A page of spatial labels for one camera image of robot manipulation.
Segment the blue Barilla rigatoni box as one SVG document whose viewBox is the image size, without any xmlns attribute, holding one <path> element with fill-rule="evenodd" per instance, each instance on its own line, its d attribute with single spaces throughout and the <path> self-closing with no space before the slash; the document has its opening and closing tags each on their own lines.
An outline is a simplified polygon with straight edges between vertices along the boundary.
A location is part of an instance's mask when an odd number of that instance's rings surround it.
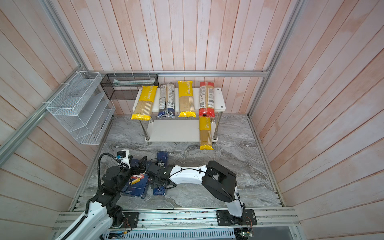
<svg viewBox="0 0 384 240">
<path fill-rule="evenodd" d="M 139 160 L 132 159 L 131 165 L 139 167 Z M 149 176 L 143 167 L 139 167 L 140 173 L 132 175 L 130 180 L 124 186 L 121 194 L 123 196 L 138 197 L 144 199 L 147 195 L 148 187 L 150 184 Z"/>
</svg>

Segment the blue Barilla spaghetti box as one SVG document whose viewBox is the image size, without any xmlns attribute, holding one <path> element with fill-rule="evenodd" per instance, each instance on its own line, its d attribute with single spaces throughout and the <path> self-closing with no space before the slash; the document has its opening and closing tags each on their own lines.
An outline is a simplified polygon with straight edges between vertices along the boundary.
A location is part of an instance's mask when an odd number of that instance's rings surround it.
<svg viewBox="0 0 384 240">
<path fill-rule="evenodd" d="M 168 152 L 162 151 L 162 152 L 157 153 L 156 163 L 160 167 L 166 168 L 168 166 L 168 161 L 169 161 L 169 153 Z M 153 195 L 154 196 L 165 196 L 166 192 L 167 192 L 167 190 L 165 189 L 164 186 L 153 189 Z"/>
</svg>

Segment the yellow Pastatime spaghetti bag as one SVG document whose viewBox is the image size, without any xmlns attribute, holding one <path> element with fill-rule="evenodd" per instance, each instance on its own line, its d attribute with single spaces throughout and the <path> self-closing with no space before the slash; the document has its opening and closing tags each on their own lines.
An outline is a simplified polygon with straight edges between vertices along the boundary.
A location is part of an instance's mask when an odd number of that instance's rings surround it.
<svg viewBox="0 0 384 240">
<path fill-rule="evenodd" d="M 179 85 L 179 118 L 195 118 L 194 92 L 192 81 L 178 81 Z"/>
<path fill-rule="evenodd" d="M 149 121 L 155 101 L 157 86 L 143 86 L 132 120 Z"/>
<path fill-rule="evenodd" d="M 200 150 L 213 150 L 211 127 L 209 117 L 199 117 Z"/>
</svg>

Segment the dark blue spaghetti bag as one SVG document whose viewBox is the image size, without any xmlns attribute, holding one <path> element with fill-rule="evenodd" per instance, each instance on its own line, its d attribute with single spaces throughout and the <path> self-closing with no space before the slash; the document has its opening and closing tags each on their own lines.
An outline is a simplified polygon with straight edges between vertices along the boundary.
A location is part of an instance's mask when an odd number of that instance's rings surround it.
<svg viewBox="0 0 384 240">
<path fill-rule="evenodd" d="M 160 87 L 158 119 L 175 117 L 175 85 L 169 83 Z"/>
</svg>

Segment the red spaghetti bag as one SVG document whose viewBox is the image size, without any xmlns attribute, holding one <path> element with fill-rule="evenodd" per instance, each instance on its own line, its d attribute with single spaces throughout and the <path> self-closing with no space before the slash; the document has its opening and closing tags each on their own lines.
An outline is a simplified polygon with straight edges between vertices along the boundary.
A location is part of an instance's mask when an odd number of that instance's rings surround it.
<svg viewBox="0 0 384 240">
<path fill-rule="evenodd" d="M 201 82 L 199 96 L 199 116 L 215 118 L 214 83 Z"/>
</svg>

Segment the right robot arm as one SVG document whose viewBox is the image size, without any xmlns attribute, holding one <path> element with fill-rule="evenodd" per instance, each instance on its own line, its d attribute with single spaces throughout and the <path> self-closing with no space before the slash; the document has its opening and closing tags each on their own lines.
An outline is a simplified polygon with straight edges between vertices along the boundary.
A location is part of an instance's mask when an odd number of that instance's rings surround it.
<svg viewBox="0 0 384 240">
<path fill-rule="evenodd" d="M 240 200 L 237 176 L 218 162 L 209 161 L 200 167 L 168 165 L 166 168 L 151 163 L 147 173 L 154 188 L 171 189 L 180 184 L 201 185 L 216 199 L 226 203 L 231 216 L 243 216 L 244 205 Z"/>
</svg>

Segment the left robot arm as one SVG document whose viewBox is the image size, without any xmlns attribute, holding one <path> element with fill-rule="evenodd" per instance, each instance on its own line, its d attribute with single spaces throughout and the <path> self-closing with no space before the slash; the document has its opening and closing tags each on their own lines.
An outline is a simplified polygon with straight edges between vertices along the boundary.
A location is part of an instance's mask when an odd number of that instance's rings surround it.
<svg viewBox="0 0 384 240">
<path fill-rule="evenodd" d="M 101 175 L 101 159 L 109 156 L 118 164 L 108 168 Z M 139 213 L 124 214 L 117 205 L 126 184 L 131 184 L 131 177 L 143 170 L 131 166 L 133 156 L 128 150 L 122 150 L 116 156 L 102 153 L 97 161 L 98 187 L 96 194 L 87 200 L 84 212 L 61 234 L 58 240 L 102 240 L 108 229 L 125 228 L 123 235 L 138 225 Z"/>
</svg>

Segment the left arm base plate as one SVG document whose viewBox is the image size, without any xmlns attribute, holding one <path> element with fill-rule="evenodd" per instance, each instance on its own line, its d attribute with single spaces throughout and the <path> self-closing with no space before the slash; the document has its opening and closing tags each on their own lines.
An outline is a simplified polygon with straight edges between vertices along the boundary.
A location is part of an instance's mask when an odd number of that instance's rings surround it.
<svg viewBox="0 0 384 240">
<path fill-rule="evenodd" d="M 135 229 L 138 225 L 139 212 L 118 213 L 114 217 L 113 228 Z"/>
</svg>

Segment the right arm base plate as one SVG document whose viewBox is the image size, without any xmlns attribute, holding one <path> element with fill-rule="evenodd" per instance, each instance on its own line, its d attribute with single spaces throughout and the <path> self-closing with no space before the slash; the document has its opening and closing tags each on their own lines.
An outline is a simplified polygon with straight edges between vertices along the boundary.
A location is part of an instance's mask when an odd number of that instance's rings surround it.
<svg viewBox="0 0 384 240">
<path fill-rule="evenodd" d="M 242 217 L 230 215 L 228 210 L 216 211 L 217 222 L 219 226 L 255 226 L 257 225 L 256 214 L 254 210 L 244 210 Z"/>
</svg>

